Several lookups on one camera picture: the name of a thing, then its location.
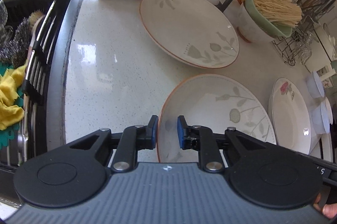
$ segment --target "green bowl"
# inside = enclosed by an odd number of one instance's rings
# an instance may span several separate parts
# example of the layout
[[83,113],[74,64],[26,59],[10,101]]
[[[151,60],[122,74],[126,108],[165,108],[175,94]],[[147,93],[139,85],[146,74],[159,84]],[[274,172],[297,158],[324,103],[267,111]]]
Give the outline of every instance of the green bowl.
[[285,25],[272,24],[256,9],[253,0],[245,0],[246,10],[254,22],[271,37],[283,36],[289,38],[293,28]]

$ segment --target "gray gripper base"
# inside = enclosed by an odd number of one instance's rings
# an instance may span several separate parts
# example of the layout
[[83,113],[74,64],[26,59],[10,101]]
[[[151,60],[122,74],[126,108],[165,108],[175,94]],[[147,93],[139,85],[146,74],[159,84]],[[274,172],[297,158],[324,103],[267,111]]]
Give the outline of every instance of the gray gripper base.
[[312,206],[288,211],[261,208],[237,196],[221,175],[196,163],[139,163],[113,175],[92,199],[64,209],[23,205],[8,224],[311,224],[328,223]]

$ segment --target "blue gripper pad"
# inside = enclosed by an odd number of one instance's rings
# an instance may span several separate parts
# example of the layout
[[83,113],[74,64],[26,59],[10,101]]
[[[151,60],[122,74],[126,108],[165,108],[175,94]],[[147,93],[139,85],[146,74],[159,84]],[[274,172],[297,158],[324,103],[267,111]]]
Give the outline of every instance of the blue gripper pad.
[[151,136],[152,148],[156,147],[157,130],[158,130],[158,117],[156,118],[156,122],[154,123],[154,126],[152,128],[152,136]]
[[178,132],[179,145],[180,148],[182,149],[184,147],[184,129],[183,126],[181,125],[179,117],[177,121],[177,132]]

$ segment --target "plate with leaf pattern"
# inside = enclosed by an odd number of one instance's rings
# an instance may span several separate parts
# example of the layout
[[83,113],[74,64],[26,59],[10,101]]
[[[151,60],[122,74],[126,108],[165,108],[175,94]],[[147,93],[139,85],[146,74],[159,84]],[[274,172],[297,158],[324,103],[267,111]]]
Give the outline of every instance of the plate with leaf pattern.
[[180,83],[168,96],[159,117],[159,162],[197,162],[198,152],[182,150],[177,118],[188,125],[209,127],[224,134],[229,126],[261,141],[276,144],[271,121],[258,99],[237,81],[216,74],[202,74]]
[[239,54],[235,29],[207,0],[142,0],[139,12],[153,41],[186,64],[223,68]]

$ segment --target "metal pivot screw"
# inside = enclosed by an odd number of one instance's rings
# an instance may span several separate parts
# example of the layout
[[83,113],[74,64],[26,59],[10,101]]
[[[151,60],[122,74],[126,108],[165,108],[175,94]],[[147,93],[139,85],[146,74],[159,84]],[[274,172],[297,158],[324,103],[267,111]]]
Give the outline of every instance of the metal pivot screw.
[[125,171],[130,167],[130,165],[125,161],[120,161],[120,162],[116,162],[113,167],[117,171]]
[[210,171],[219,171],[222,168],[220,162],[212,161],[206,164],[206,168]]

